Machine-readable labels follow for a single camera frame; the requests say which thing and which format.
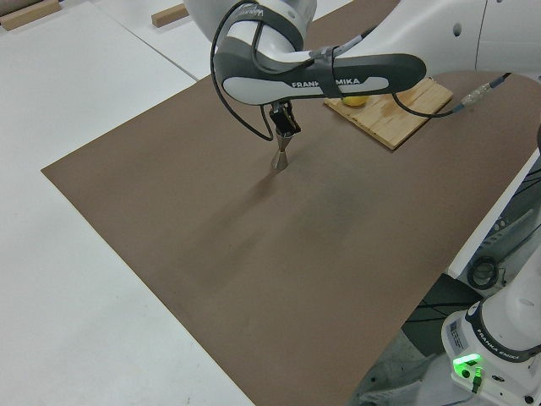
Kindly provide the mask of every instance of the green light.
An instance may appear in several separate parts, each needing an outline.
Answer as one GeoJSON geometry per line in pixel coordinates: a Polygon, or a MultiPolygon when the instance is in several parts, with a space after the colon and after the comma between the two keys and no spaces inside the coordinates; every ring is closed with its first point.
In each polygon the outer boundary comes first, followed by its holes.
{"type": "Polygon", "coordinates": [[[479,361],[481,359],[481,355],[479,354],[469,354],[464,357],[460,357],[453,360],[454,365],[460,365],[460,364],[466,364],[468,362],[472,361],[479,361]]]}

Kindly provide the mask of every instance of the brown paper sheet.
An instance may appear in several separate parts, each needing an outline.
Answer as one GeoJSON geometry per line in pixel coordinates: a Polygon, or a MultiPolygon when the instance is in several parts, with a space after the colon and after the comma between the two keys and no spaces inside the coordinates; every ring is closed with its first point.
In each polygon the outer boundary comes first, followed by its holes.
{"type": "MultiPolygon", "coordinates": [[[[396,3],[357,0],[309,46],[396,3]]],[[[461,96],[493,77],[438,81],[461,96]]],[[[273,173],[276,145],[203,80],[43,172],[256,405],[342,405],[532,154],[541,90],[508,82],[395,152],[297,101],[303,132],[273,173]]]]}

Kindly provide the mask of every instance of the yellow object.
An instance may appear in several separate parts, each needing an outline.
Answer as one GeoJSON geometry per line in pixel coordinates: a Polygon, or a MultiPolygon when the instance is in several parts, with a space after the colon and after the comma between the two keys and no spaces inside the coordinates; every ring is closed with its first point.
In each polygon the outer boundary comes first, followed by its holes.
{"type": "Polygon", "coordinates": [[[366,104],[369,96],[349,96],[342,99],[342,103],[350,107],[361,107],[366,104]]]}

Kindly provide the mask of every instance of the metal jigger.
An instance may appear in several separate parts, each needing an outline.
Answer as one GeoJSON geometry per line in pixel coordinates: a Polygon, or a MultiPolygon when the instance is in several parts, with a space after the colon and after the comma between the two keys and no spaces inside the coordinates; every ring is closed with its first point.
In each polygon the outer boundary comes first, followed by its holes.
{"type": "Polygon", "coordinates": [[[287,161],[286,148],[289,145],[289,142],[292,140],[292,135],[289,133],[282,135],[276,131],[276,140],[278,141],[278,151],[272,158],[272,167],[276,171],[283,171],[289,165],[287,161]]]}

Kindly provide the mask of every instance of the label on robot base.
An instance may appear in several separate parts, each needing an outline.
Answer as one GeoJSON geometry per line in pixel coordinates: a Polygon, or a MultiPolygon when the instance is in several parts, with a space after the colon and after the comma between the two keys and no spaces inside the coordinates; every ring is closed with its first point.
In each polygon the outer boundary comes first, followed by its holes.
{"type": "Polygon", "coordinates": [[[455,355],[463,353],[468,347],[466,337],[464,337],[460,324],[461,319],[457,319],[446,328],[447,339],[452,346],[455,355]]]}

